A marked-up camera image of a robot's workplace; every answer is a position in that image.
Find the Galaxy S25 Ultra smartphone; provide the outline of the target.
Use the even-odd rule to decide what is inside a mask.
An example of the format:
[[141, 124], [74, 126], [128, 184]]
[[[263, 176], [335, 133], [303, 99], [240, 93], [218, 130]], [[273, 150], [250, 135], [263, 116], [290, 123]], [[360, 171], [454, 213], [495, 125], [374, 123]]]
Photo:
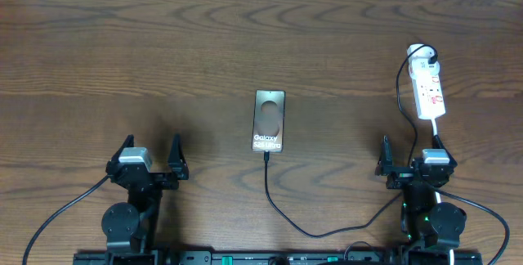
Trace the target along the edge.
[[253, 113], [253, 151], [283, 151], [285, 97], [283, 90], [256, 91]]

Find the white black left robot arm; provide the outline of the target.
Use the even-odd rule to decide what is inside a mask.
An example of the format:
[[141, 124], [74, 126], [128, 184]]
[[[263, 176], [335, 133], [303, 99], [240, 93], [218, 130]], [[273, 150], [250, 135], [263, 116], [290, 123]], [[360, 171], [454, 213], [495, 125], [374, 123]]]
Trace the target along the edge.
[[104, 213], [101, 228], [106, 235], [108, 264], [175, 264], [179, 257], [168, 247], [154, 245], [164, 191], [175, 191], [189, 178], [181, 137], [172, 140], [167, 172], [150, 170], [152, 159], [145, 147], [126, 137], [106, 165], [108, 179], [127, 191], [127, 201], [113, 204]]

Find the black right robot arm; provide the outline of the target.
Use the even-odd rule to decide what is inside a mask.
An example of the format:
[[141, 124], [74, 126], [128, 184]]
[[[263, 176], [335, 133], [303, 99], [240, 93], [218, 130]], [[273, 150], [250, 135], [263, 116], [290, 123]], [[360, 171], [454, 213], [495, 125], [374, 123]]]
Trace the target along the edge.
[[460, 245], [467, 215], [456, 205], [439, 200], [436, 189], [449, 181], [456, 166], [438, 136], [432, 138], [432, 148], [424, 149], [408, 166], [394, 163], [388, 138], [382, 139], [375, 173], [387, 178], [388, 189], [402, 192], [400, 228], [409, 238], [395, 256], [399, 264], [454, 262], [452, 250]]

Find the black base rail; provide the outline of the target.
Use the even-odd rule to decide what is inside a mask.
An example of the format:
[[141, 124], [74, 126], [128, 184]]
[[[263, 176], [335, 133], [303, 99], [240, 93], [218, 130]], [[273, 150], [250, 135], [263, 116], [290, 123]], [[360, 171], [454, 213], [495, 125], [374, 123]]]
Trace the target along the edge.
[[347, 254], [330, 253], [212, 253], [209, 251], [181, 251], [164, 254], [159, 251], [137, 256], [115, 256], [108, 253], [78, 253], [74, 265], [107, 264], [169, 264], [169, 265], [314, 265], [314, 264], [399, 264], [389, 253], [370, 250], [352, 250]]

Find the white power strip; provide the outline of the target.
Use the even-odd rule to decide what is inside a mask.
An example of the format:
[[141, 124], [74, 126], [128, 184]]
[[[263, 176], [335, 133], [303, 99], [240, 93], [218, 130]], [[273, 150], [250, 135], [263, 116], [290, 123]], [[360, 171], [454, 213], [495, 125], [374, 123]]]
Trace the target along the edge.
[[431, 120], [444, 115], [445, 102], [436, 50], [416, 43], [409, 46], [407, 56], [418, 117]]

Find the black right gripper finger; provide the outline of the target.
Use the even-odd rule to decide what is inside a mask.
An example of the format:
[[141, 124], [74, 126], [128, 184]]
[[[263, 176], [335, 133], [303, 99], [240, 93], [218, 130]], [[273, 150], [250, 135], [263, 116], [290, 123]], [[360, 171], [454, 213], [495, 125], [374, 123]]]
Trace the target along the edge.
[[378, 176], [388, 176], [394, 170], [394, 160], [391, 153], [391, 146], [387, 136], [381, 142], [381, 151], [378, 158], [375, 174]]
[[448, 157], [448, 160], [449, 160], [448, 165], [450, 165], [452, 168], [456, 168], [458, 166], [457, 161], [450, 154], [450, 152], [446, 149], [445, 145], [443, 144], [443, 142], [440, 139], [440, 136], [438, 134], [436, 134], [432, 137], [432, 148], [436, 149], [436, 150], [440, 150], [440, 153], [445, 152], [446, 156]]

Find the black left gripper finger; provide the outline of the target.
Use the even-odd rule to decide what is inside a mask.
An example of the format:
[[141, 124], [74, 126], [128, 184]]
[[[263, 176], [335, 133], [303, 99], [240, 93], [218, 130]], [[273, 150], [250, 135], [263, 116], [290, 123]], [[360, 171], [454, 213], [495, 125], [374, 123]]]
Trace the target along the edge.
[[122, 154], [123, 150], [127, 147], [134, 147], [134, 136], [132, 134], [127, 135], [126, 139], [124, 140], [123, 144], [119, 147], [119, 149], [113, 154], [111, 159], [107, 162], [107, 167], [111, 167], [118, 163], [118, 158]]
[[189, 169], [181, 146], [181, 136], [176, 134], [172, 140], [168, 156], [168, 167], [177, 176], [178, 180], [189, 179]]

